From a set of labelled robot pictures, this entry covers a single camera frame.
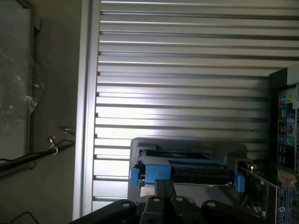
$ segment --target black plastic part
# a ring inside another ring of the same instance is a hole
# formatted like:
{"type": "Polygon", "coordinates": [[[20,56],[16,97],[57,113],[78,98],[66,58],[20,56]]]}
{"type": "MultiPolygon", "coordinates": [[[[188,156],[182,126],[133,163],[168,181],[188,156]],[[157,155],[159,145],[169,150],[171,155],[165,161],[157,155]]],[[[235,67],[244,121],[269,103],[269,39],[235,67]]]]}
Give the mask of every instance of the black plastic part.
{"type": "Polygon", "coordinates": [[[177,196],[171,180],[155,180],[155,196],[171,199],[177,196]]]}
{"type": "Polygon", "coordinates": [[[141,215],[140,224],[163,224],[164,223],[165,198],[157,196],[150,197],[145,206],[145,211],[141,215]]]}
{"type": "Polygon", "coordinates": [[[192,205],[185,197],[173,197],[170,200],[174,208],[177,218],[180,223],[184,224],[206,224],[207,222],[202,217],[199,208],[194,204],[192,205]]]}
{"type": "Polygon", "coordinates": [[[266,224],[265,220],[253,216],[239,208],[234,208],[216,200],[208,200],[201,205],[201,212],[209,223],[266,224]]]}
{"type": "Polygon", "coordinates": [[[200,209],[194,201],[176,196],[173,183],[158,180],[159,187],[155,196],[141,197],[138,205],[129,200],[119,200],[95,212],[81,217],[70,224],[264,224],[265,221],[233,208],[224,203],[210,200],[200,209]]]}
{"type": "Polygon", "coordinates": [[[136,212],[136,204],[130,200],[119,200],[83,216],[70,224],[111,224],[126,220],[136,212]]]}

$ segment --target gray wall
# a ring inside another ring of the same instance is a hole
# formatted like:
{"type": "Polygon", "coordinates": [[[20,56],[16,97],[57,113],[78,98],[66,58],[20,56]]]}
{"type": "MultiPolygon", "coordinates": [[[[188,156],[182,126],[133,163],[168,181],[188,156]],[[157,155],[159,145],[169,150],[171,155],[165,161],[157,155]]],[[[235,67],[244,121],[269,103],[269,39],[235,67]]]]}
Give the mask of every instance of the gray wall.
{"type": "MultiPolygon", "coordinates": [[[[75,126],[80,34],[80,0],[29,0],[42,19],[36,37],[37,62],[46,78],[34,114],[34,151],[49,147],[47,137],[68,138],[57,125],[75,126]]],[[[0,223],[26,210],[41,224],[72,217],[74,148],[40,160],[33,170],[0,181],[0,223]]],[[[29,218],[19,223],[31,223],[29,218]]]]}

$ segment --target clear plastic wrap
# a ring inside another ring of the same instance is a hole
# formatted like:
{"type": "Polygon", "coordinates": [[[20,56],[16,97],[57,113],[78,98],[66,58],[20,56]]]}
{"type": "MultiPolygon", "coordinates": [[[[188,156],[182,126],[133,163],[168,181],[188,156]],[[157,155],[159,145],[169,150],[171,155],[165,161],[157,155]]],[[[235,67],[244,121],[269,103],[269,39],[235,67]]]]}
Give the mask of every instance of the clear plastic wrap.
{"type": "Polygon", "coordinates": [[[12,134],[28,118],[42,90],[41,74],[28,50],[0,37],[0,136],[12,134]]]}

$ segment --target horizontal slot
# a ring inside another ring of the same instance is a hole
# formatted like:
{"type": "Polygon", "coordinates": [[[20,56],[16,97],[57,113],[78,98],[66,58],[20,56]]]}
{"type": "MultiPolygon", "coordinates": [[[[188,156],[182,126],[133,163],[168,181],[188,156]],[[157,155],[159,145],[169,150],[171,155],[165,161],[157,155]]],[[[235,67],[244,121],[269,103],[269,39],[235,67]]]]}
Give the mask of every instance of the horizontal slot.
{"type": "Polygon", "coordinates": [[[179,127],[179,128],[206,128],[206,129],[239,129],[239,130],[266,130],[265,122],[232,122],[232,121],[196,121],[196,120],[158,120],[158,119],[118,119],[96,118],[99,126],[148,126],[148,127],[179,127]]]}
{"type": "Polygon", "coordinates": [[[99,56],[99,64],[191,66],[218,68],[273,68],[283,69],[296,61],[253,60],[253,59],[216,59],[216,58],[171,58],[171,57],[134,57],[99,56]]]}
{"type": "Polygon", "coordinates": [[[180,100],[180,99],[150,99],[150,98],[109,98],[97,97],[97,104],[106,105],[148,105],[148,106],[175,106],[193,108],[228,108],[228,109],[266,109],[266,102],[250,102],[242,100],[226,99],[200,99],[200,100],[180,100]]]}

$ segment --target metal frame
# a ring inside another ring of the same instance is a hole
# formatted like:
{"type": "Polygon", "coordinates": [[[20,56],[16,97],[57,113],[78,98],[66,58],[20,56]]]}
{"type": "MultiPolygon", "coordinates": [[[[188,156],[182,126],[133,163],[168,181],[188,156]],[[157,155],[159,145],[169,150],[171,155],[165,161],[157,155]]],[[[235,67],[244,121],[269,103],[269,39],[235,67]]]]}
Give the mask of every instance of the metal frame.
{"type": "Polygon", "coordinates": [[[100,0],[83,0],[81,10],[73,219],[92,211],[100,0]]]}
{"type": "Polygon", "coordinates": [[[133,138],[239,142],[265,159],[267,77],[298,61],[297,8],[83,0],[73,217],[127,197],[133,138]]]}

